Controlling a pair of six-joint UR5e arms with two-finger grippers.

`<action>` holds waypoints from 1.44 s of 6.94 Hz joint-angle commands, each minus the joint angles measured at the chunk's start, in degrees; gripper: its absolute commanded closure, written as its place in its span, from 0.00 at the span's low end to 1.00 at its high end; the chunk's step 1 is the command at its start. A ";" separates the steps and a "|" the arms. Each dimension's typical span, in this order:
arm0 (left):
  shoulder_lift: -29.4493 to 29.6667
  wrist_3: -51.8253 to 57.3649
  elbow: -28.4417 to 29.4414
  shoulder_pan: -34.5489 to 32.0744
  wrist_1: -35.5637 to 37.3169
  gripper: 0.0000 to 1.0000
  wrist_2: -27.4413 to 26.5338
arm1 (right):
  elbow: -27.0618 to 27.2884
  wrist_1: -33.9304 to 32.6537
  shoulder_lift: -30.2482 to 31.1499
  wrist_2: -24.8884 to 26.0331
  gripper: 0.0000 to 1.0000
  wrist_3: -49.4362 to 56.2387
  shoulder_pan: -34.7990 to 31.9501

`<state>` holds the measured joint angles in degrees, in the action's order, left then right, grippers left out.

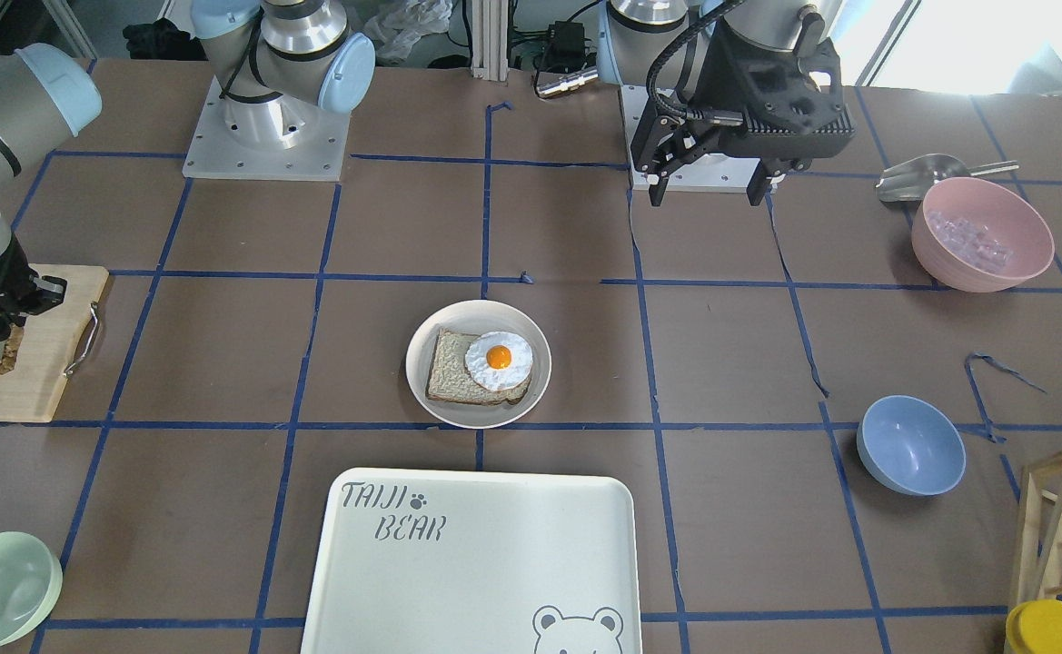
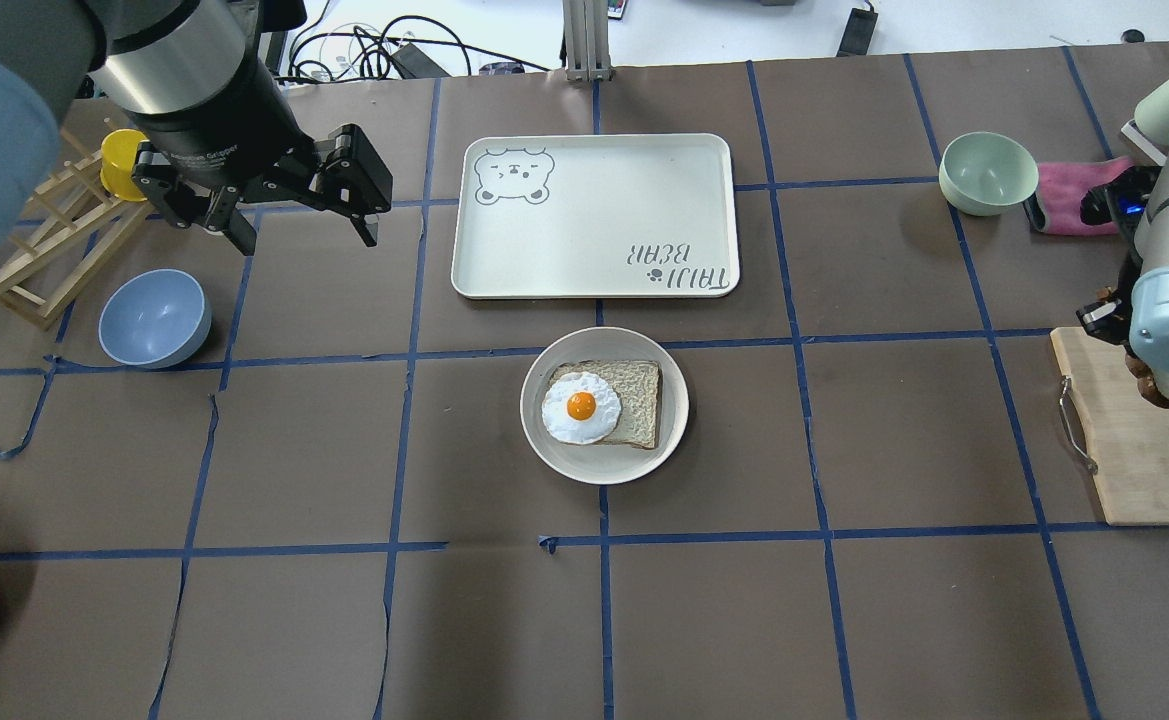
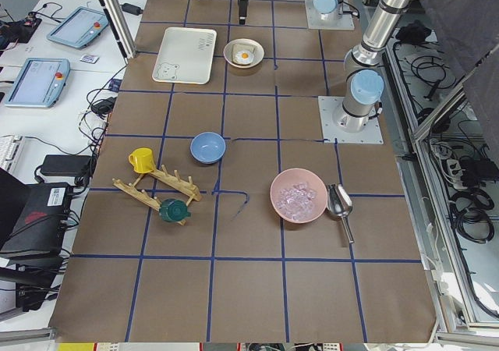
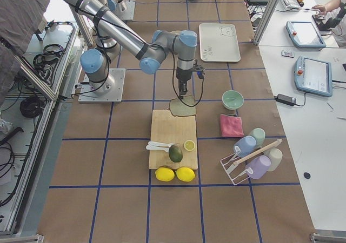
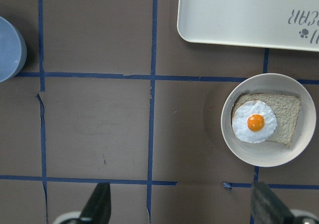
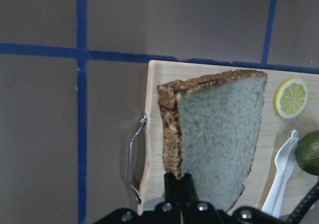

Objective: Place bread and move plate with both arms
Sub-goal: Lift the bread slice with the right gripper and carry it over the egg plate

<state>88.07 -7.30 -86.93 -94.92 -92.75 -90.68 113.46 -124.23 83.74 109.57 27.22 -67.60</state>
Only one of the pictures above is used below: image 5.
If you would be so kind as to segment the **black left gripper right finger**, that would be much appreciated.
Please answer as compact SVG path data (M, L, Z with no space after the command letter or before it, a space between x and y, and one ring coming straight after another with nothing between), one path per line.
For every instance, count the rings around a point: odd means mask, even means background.
M255 224L292 224L294 215L263 182L253 182L251 216Z

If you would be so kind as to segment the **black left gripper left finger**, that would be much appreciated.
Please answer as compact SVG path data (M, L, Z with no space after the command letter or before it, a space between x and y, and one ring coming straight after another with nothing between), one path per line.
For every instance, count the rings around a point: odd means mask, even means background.
M81 224L108 224L111 217L111 190L109 183L98 183L82 210Z

